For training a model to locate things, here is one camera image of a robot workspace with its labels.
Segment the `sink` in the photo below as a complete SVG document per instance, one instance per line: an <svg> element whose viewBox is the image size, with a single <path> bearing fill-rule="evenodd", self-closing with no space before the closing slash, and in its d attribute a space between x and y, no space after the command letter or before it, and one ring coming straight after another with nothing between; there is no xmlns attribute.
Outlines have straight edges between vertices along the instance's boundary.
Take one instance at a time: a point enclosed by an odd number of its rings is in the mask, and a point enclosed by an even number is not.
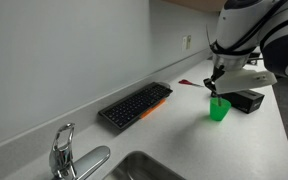
<svg viewBox="0 0 288 180"><path fill-rule="evenodd" d="M143 152L127 155L104 180L184 180Z"/></svg>

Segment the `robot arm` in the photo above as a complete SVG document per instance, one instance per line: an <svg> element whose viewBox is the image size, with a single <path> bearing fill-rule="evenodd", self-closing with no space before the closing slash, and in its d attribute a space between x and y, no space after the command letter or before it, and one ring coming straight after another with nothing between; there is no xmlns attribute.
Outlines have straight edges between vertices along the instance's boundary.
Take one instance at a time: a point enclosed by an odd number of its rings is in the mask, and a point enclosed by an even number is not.
<svg viewBox="0 0 288 180"><path fill-rule="evenodd" d="M211 45L214 73L205 85L217 94L271 85L288 77L288 0L228 0ZM270 72L244 70L260 46Z"/></svg>

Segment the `white countertop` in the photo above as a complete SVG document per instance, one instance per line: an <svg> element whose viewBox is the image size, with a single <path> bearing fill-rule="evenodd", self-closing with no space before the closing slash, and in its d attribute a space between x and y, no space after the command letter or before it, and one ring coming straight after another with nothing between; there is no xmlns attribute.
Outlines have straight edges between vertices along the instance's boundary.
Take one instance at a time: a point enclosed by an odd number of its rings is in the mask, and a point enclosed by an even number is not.
<svg viewBox="0 0 288 180"><path fill-rule="evenodd" d="M95 123L75 136L76 159L96 146L111 149L109 160L89 179L104 178L127 154L143 151L189 180L288 180L288 141L272 87L256 89L265 94L259 110L247 115L232 108L215 122L208 117L210 91L178 84L181 79L202 84L212 67L203 61L170 80L174 92L166 103L124 132L110 133ZM7 179L50 177L45 154Z"/></svg>

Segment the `white wall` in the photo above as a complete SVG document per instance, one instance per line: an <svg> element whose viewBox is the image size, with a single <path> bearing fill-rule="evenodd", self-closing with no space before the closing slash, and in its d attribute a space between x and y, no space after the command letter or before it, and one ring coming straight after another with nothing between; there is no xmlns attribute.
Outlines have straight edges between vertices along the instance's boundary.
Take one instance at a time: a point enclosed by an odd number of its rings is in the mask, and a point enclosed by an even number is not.
<svg viewBox="0 0 288 180"><path fill-rule="evenodd" d="M216 21L159 0L0 0L0 142L207 48Z"/></svg>

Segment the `faucet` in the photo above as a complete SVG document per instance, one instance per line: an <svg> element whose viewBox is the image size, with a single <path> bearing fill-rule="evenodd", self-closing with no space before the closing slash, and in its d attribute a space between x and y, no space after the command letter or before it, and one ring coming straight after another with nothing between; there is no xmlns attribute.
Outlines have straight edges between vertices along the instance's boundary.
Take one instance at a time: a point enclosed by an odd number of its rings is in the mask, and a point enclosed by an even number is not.
<svg viewBox="0 0 288 180"><path fill-rule="evenodd" d="M84 180L110 157L110 149L106 146L99 146L74 163L72 153L74 126L74 123L66 124L56 133L49 156L53 180ZM67 142L59 147L58 139L61 133L68 130L70 132Z"/></svg>

